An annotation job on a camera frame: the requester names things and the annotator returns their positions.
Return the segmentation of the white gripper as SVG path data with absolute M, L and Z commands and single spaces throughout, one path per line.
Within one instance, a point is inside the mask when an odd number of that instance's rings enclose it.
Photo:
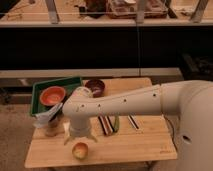
M 73 138 L 87 137 L 96 143 L 98 142 L 96 137 L 91 135 L 91 123 L 89 118 L 71 118 L 69 132 Z M 65 137 L 64 145 L 71 140 L 71 136 Z

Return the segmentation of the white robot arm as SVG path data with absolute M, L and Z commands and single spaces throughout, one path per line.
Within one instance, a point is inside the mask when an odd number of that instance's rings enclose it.
M 90 137 L 100 115 L 180 116 L 181 142 L 176 171 L 213 171 L 213 82 L 189 80 L 157 84 L 100 98 L 71 95 L 62 111 L 74 138 Z

